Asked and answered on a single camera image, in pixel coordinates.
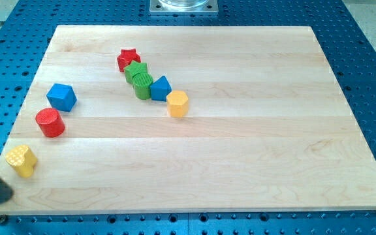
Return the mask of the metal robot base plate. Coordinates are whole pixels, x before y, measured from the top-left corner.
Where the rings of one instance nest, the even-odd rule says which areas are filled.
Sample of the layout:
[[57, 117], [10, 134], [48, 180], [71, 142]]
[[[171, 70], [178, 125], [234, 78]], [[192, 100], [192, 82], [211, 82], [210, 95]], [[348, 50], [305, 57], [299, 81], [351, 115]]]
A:
[[217, 14], [218, 0], [150, 0], [149, 12], [153, 15]]

